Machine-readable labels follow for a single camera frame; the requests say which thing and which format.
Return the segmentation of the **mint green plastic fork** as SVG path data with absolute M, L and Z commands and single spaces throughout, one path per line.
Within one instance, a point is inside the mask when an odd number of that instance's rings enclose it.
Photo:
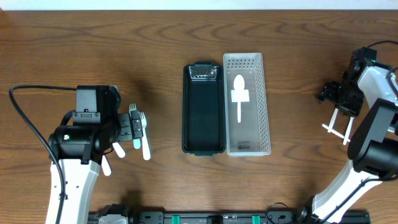
M 129 114 L 132 123 L 132 135 L 134 136 L 133 146 L 135 149 L 139 149 L 141 147 L 142 125 L 141 114 L 140 111 L 137 110 L 137 106 L 135 103 L 131 103 L 129 105 Z

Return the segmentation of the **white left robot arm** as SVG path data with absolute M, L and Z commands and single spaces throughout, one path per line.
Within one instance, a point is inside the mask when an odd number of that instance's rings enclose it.
M 47 223 L 87 223 L 91 196 L 100 172 L 111 175 L 106 150 L 119 157 L 121 142 L 137 143 L 143 137 L 141 113 L 113 113 L 104 121 L 100 113 L 68 112 L 50 135 L 55 155 L 50 166 L 51 193 Z

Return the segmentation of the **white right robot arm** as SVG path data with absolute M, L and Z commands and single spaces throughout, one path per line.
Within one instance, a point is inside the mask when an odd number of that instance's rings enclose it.
M 373 59 L 354 59 L 340 84 L 327 84 L 319 99 L 328 98 L 351 117 L 363 102 L 369 112 L 348 145 L 343 170 L 321 193 L 311 199 L 300 218 L 306 222 L 338 223 L 345 212 L 368 190 L 397 179 L 397 141 L 386 137 L 397 132 L 397 84 L 394 69 Z

